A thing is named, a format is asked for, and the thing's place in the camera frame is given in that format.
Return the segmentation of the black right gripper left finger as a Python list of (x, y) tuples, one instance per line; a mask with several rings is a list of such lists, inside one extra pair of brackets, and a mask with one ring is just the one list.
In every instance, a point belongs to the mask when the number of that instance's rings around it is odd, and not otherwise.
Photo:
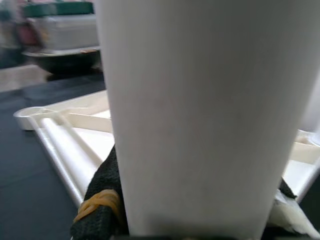
[(70, 234), (74, 240), (108, 240), (113, 235), (128, 232), (116, 148), (113, 147), (88, 185)]

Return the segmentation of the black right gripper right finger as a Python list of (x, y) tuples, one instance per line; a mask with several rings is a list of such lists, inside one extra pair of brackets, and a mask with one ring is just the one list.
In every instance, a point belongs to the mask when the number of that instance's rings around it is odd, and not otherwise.
[(296, 197), (282, 179), (269, 213), (269, 226), (292, 234), (316, 237), (317, 230), (300, 208)]

